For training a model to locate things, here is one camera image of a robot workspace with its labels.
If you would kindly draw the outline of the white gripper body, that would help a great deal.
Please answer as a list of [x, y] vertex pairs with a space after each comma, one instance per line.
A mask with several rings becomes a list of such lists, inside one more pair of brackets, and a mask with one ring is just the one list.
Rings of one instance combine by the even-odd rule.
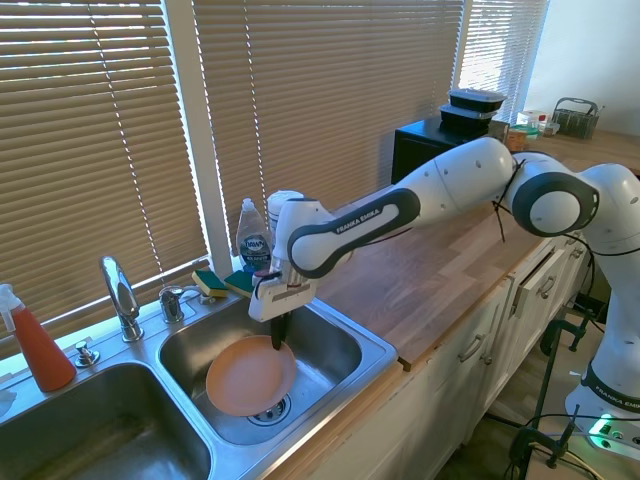
[[305, 306], [314, 299], [317, 285], [316, 280], [309, 279], [289, 284], [281, 272], [269, 273], [254, 285], [249, 316], [263, 323]]

